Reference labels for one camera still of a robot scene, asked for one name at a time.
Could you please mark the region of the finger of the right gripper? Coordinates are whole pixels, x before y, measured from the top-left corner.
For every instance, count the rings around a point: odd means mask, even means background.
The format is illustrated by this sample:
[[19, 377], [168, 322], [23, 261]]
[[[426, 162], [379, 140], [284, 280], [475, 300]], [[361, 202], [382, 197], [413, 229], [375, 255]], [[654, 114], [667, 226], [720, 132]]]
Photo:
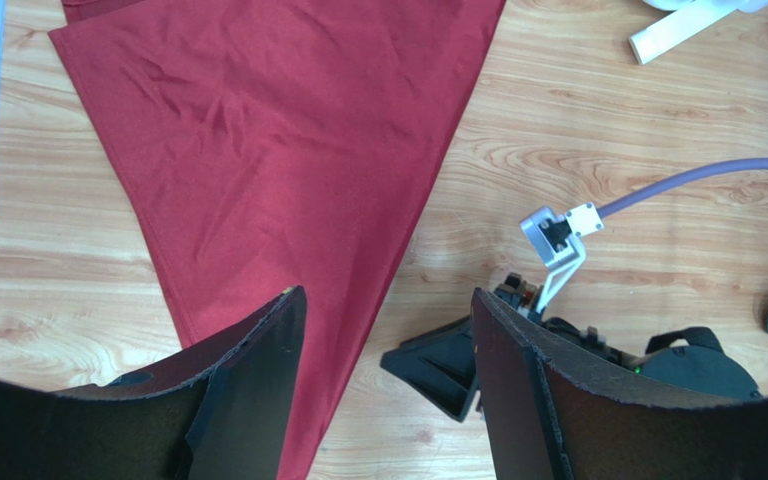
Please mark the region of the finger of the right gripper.
[[403, 341], [382, 355], [380, 367], [449, 418], [464, 421], [479, 390], [471, 318]]

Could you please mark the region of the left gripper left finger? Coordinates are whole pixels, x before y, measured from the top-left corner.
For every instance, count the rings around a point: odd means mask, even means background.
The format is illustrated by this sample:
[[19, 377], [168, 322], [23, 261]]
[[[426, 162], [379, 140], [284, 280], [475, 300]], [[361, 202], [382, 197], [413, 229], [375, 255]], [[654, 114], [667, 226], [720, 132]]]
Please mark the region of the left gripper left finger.
[[305, 333], [300, 287], [174, 355], [44, 392], [0, 380], [0, 479], [274, 479]]

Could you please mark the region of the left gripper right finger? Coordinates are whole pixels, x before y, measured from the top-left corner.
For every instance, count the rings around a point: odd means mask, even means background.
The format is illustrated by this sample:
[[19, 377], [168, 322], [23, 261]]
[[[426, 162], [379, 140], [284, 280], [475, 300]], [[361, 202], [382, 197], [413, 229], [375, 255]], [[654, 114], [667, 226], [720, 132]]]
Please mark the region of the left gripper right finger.
[[471, 300], [500, 479], [768, 479], [768, 397], [661, 383], [586, 352], [491, 292]]

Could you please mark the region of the dark red cloth napkin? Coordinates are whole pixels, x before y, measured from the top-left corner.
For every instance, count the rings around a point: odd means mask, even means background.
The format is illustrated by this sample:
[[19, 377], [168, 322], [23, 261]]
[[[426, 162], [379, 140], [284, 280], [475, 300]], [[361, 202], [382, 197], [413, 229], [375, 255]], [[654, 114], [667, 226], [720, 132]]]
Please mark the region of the dark red cloth napkin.
[[49, 34], [190, 347], [308, 299], [305, 478], [477, 83], [500, 1], [66, 1]]

